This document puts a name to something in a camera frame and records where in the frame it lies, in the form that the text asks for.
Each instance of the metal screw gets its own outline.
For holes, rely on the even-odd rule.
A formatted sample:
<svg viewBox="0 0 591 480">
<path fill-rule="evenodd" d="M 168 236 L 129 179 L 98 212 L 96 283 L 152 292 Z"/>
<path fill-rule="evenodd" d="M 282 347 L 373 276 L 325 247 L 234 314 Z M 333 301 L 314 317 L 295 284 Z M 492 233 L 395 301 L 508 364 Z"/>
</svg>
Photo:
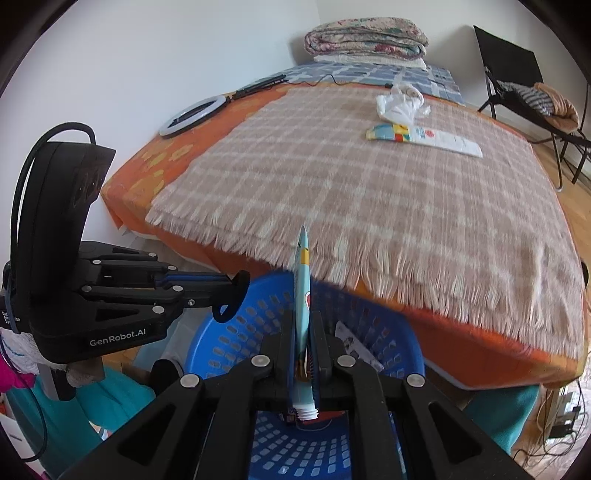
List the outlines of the metal screw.
<svg viewBox="0 0 591 480">
<path fill-rule="evenodd" d="M 187 374 L 181 377 L 181 385 L 185 388 L 195 388 L 199 385 L 199 377 L 195 374 Z"/>
<path fill-rule="evenodd" d="M 425 377 L 419 374 L 410 374 L 407 377 L 407 383 L 411 387 L 421 388 L 425 384 Z"/>
<path fill-rule="evenodd" d="M 352 367 L 355 364 L 355 358 L 350 355 L 341 355 L 336 362 L 342 367 Z"/>
<path fill-rule="evenodd" d="M 255 355 L 252 357 L 251 363 L 255 367 L 266 367 L 271 363 L 271 359 L 266 355 Z"/>
</svg>

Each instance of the plaid blanket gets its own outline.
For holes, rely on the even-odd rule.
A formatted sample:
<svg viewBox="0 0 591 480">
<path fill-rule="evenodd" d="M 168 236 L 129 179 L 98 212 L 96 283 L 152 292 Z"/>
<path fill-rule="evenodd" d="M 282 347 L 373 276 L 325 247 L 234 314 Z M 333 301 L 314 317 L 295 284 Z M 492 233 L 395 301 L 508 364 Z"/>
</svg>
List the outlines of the plaid blanket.
<svg viewBox="0 0 591 480">
<path fill-rule="evenodd" d="M 396 17 L 351 18 L 319 25 L 304 37 L 311 55 L 381 53 L 398 59 L 424 57 L 428 40 L 410 20 Z"/>
<path fill-rule="evenodd" d="M 578 358 L 583 279 L 552 185 L 526 140 L 428 100 L 423 125 L 484 158 L 369 142 L 368 87 L 296 88 L 195 159 L 146 220 L 289 267 L 303 224 L 311 273 Z"/>
</svg>

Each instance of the bed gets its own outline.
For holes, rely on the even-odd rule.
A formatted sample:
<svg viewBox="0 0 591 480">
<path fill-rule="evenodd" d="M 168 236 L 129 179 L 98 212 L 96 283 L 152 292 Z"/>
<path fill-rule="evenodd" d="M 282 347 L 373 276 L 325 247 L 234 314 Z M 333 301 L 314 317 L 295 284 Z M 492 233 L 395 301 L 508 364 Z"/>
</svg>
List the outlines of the bed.
<svg viewBox="0 0 591 480">
<path fill-rule="evenodd" d="M 314 276 L 404 312 L 427 363 L 456 385 L 481 389 L 554 384 L 580 375 L 587 352 L 586 299 L 580 263 L 552 185 L 525 139 L 463 107 L 459 89 L 445 69 L 305 64 L 285 73 L 293 83 L 320 83 L 313 87 L 305 83 L 279 85 L 237 100 L 197 127 L 167 140 L 156 136 L 137 152 L 102 189 L 116 224 L 138 235 L 158 238 L 183 257 L 228 274 L 243 268 L 258 276 L 289 265 L 293 246 L 285 238 L 291 235 L 293 226 L 299 228 L 307 223 L 311 227 L 311 241 L 316 245 L 316 250 L 311 250 Z M 417 150 L 412 150 L 412 146 L 389 142 L 369 145 L 365 138 L 358 138 L 356 132 L 378 123 L 372 99 L 384 89 L 376 86 L 395 78 L 431 95 L 428 102 L 433 113 L 425 121 L 434 122 L 434 128 L 439 126 L 479 140 L 482 160 L 488 162 L 466 163 L 457 154 L 431 149 L 418 160 L 431 162 L 426 165 L 435 166 L 437 171 L 427 168 L 417 174 L 413 170 Z M 346 85 L 338 86 L 335 82 Z M 282 127 L 287 125 L 284 117 L 297 122 L 303 105 L 304 116 L 311 115 L 312 120 L 302 117 L 300 125 L 294 127 L 300 129 L 296 140 L 290 139 L 289 134 L 284 135 L 291 129 Z M 326 127 L 331 124 L 339 127 Z M 454 132 L 458 125 L 463 130 Z M 302 143 L 300 137 L 307 140 Z M 272 145 L 265 146 L 260 139 Z M 254 145 L 252 149 L 248 145 L 237 147 L 248 141 Z M 317 145 L 315 152 L 306 153 L 311 145 Z M 398 148 L 395 154 L 393 145 Z M 292 152 L 286 153 L 283 163 L 256 164 L 263 162 L 266 152 L 274 148 Z M 251 157 L 245 157 L 242 150 L 244 155 L 252 150 Z M 395 157 L 391 156 L 398 154 L 406 155 L 404 168 L 392 168 L 391 158 Z M 312 155 L 316 159 L 320 155 L 323 160 L 306 163 Z M 368 163 L 373 162 L 372 168 L 364 169 L 360 158 L 371 159 Z M 355 169 L 360 165 L 357 175 Z M 302 169 L 304 174 L 296 171 Z M 372 177 L 372 172 L 380 174 Z M 261 185 L 268 185 L 265 182 L 269 175 L 274 182 L 286 184 L 276 192 L 268 189 L 261 193 L 270 195 L 270 200 L 263 201 L 259 192 L 265 190 Z M 520 183 L 526 175 L 528 183 Z M 302 208 L 305 203 L 298 204 L 295 197 L 287 203 L 273 199 L 272 195 L 279 199 L 283 190 L 293 189 L 293 178 L 298 179 L 298 188 L 304 184 L 309 187 L 304 197 L 316 198 L 325 185 L 322 181 L 314 182 L 322 176 L 331 176 L 329 183 L 344 189 L 339 195 L 345 192 L 347 196 L 351 191 L 351 205 L 358 201 L 357 216 L 349 222 L 353 225 L 340 225 L 333 231 L 336 219 L 349 218 L 352 206 L 335 200 L 342 195 L 334 197 L 330 189 L 322 195 L 334 197 L 330 204 L 331 212 L 336 212 L 333 216 L 327 213 L 328 207 L 316 209 L 310 204 L 309 208 Z M 349 188 L 346 184 L 358 177 L 372 179 L 368 180 L 371 188 L 364 184 L 363 193 L 355 196 L 359 186 Z M 236 181 L 240 188 L 224 190 L 230 181 Z M 208 185 L 214 183 L 219 184 L 219 191 L 208 190 Z M 457 202 L 460 194 L 465 198 Z M 386 197 L 387 202 L 380 203 Z M 241 202 L 252 211 L 247 212 Z M 369 213 L 363 211 L 364 202 L 369 202 Z M 386 216 L 371 219 L 370 214 L 379 213 L 384 205 L 393 210 L 386 209 Z M 316 212 L 314 219 L 306 213 L 312 210 Z M 398 221 L 392 221 L 390 212 L 396 212 L 393 215 Z M 235 231 L 231 230 L 236 222 L 228 223 L 230 217 L 241 219 L 241 226 Z M 270 224 L 264 223 L 266 218 L 288 221 L 273 223 L 275 230 L 267 235 Z M 449 219 L 467 220 L 450 223 Z M 525 233 L 522 224 L 529 226 Z M 452 234 L 437 237 L 433 232 L 440 227 Z M 431 242 L 425 242 L 421 235 L 417 237 L 413 228 L 427 232 Z M 251 235 L 253 229 L 265 231 L 267 236 L 261 240 L 258 234 Z M 463 232 L 461 235 L 457 234 L 458 229 Z M 354 242 L 355 235 L 364 231 L 373 236 L 358 235 L 354 248 L 343 243 L 343 232 L 345 238 Z M 493 247 L 500 250 L 491 263 L 493 247 L 487 242 L 494 236 L 490 233 L 493 231 L 498 232 L 496 239 L 500 242 L 500 246 Z M 402 247 L 396 246 L 397 240 L 391 238 L 396 235 L 390 235 L 391 232 L 401 235 Z M 376 241 L 380 235 L 392 242 L 387 248 L 385 241 Z M 409 242 L 408 238 L 418 239 Z M 458 239 L 469 239 L 474 244 L 469 248 L 469 242 L 458 243 Z M 404 252 L 397 257 L 400 268 L 391 258 L 397 249 Z M 351 263 L 347 250 L 357 252 L 359 265 Z M 515 265 L 512 255 L 523 265 Z M 458 265 L 462 275 L 445 279 L 441 272 L 453 272 Z M 515 272 L 521 270 L 531 273 L 531 278 L 517 278 Z M 495 288 L 489 288 L 491 282 Z M 462 295 L 480 301 L 484 307 L 477 308 Z"/>
</svg>

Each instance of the blue laundry basket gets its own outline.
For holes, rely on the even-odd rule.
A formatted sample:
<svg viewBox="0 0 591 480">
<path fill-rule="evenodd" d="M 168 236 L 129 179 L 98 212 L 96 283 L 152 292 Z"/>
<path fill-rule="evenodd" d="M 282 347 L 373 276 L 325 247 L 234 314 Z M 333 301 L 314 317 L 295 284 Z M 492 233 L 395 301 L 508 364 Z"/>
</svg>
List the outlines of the blue laundry basket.
<svg viewBox="0 0 591 480">
<path fill-rule="evenodd" d="M 189 348 L 185 371 L 211 378 L 256 355 L 263 336 L 278 332 L 281 316 L 293 308 L 293 291 L 290 272 L 254 280 L 232 320 L 222 324 L 211 317 L 203 322 Z M 424 375 L 421 349 L 403 315 L 321 282 L 312 282 L 310 294 L 311 309 L 321 311 L 331 332 L 341 320 L 382 363 L 382 374 Z M 259 412 L 249 478 L 350 479 L 348 430 L 346 415 L 289 426 L 277 413 Z"/>
</svg>

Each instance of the floral orange fabric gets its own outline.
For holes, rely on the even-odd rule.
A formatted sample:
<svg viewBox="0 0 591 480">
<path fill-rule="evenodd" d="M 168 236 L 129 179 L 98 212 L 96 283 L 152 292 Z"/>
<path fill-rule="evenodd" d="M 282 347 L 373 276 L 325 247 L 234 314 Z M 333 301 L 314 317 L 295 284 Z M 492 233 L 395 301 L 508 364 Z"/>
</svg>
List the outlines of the floral orange fabric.
<svg viewBox="0 0 591 480">
<path fill-rule="evenodd" d="M 228 135 L 248 116 L 282 97 L 289 89 L 298 87 L 304 86 L 276 86 L 232 102 L 213 118 L 176 137 L 167 140 L 159 136 L 153 138 L 102 189 L 103 200 L 117 226 L 125 225 L 141 235 L 156 236 L 180 255 L 212 265 L 228 274 L 245 269 L 256 277 L 271 270 L 271 266 L 264 262 L 227 254 L 211 245 L 199 245 L 154 228 L 144 218 L 153 198 L 183 173 L 192 160 Z M 362 85 L 350 87 L 364 88 Z M 362 283 L 357 285 L 355 293 L 372 298 Z M 403 312 L 420 341 L 426 360 L 466 387 L 562 383 L 576 378 L 583 370 L 585 358 L 574 361 L 549 355 L 500 334 L 460 324 L 426 309 L 412 309 L 395 300 L 373 300 Z"/>
</svg>

